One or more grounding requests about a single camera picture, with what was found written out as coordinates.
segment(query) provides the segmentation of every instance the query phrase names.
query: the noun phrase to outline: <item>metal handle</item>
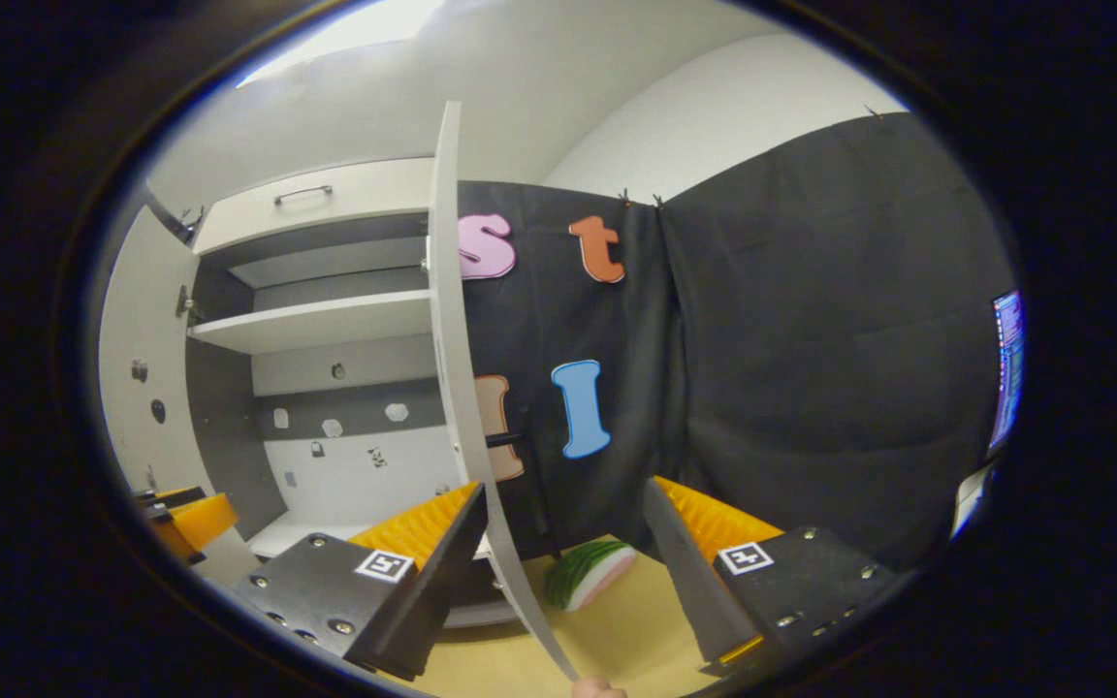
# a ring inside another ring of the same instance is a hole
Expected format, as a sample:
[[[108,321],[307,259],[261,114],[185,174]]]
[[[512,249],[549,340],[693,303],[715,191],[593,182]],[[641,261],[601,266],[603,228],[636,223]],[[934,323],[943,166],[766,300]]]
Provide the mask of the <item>metal handle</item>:
[[[306,189],[297,189],[296,191],[288,191],[287,194],[276,195],[276,198],[275,198],[275,205],[276,207],[283,207],[283,199],[284,199],[285,195],[305,194],[305,193],[307,193],[307,191],[325,191],[325,193],[327,193],[327,194],[333,194],[334,193],[334,188],[330,187],[328,184],[323,184],[323,185],[319,185],[319,187],[308,187]]]

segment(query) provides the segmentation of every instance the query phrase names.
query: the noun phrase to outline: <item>foam letter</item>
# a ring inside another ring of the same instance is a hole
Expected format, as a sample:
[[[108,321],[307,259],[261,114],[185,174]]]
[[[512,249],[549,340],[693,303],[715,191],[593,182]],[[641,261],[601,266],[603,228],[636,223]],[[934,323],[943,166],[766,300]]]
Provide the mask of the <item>foam letter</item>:
[[[550,380],[562,389],[563,402],[567,405],[570,437],[562,455],[569,459],[583,459],[611,442],[611,434],[602,429],[602,414],[598,408],[598,375],[601,372],[602,364],[592,358],[563,364],[551,371]]]
[[[510,384],[500,375],[480,375],[474,381],[477,388],[477,407],[480,410],[481,429],[485,437],[506,433],[506,410],[503,401]],[[524,472],[524,460],[515,455],[510,446],[496,446],[488,450],[488,468],[494,474],[494,481],[510,480]]]
[[[504,239],[510,235],[506,218],[462,217],[457,230],[460,277],[496,278],[515,266],[515,247]]]
[[[623,281],[623,265],[611,261],[611,242],[620,241],[620,233],[608,229],[602,217],[581,218],[567,226],[567,232],[580,239],[580,256],[589,276],[602,283]]]

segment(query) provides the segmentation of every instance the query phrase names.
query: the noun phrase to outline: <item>monitor screen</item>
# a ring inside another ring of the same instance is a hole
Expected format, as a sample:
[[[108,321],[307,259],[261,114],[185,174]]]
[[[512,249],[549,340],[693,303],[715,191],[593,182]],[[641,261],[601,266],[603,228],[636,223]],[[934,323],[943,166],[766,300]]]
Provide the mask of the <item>monitor screen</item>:
[[[1024,314],[1018,290],[994,300],[997,318],[997,412],[994,434],[989,449],[994,450],[1011,432],[1015,407],[1020,402],[1020,383],[1024,376]]]

